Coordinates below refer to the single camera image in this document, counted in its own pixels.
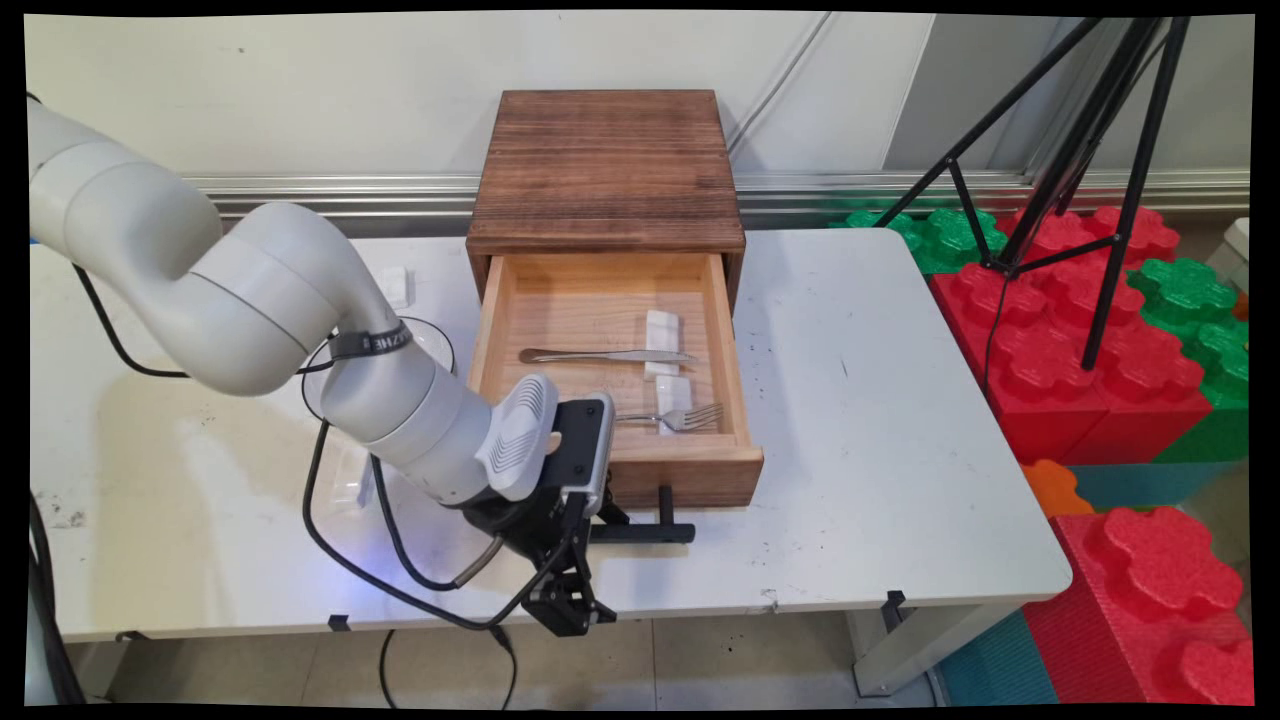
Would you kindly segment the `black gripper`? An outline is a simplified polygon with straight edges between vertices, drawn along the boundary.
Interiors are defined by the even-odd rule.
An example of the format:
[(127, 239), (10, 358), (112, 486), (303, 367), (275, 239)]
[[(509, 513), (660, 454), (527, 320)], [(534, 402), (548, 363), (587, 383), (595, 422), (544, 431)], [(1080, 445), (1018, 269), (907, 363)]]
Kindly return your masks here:
[[(524, 597), (524, 611), (553, 635), (585, 635), (590, 626), (616, 623), (616, 612), (596, 597), (586, 560), (591, 518), (600, 501), (590, 491), (549, 488), (536, 489), (518, 502), (490, 498), (468, 505), (463, 519), (489, 536), (490, 543), (467, 566), (465, 580), (500, 550), (512, 550), (536, 570), (552, 574)], [(559, 575), (571, 570), (571, 575)]]

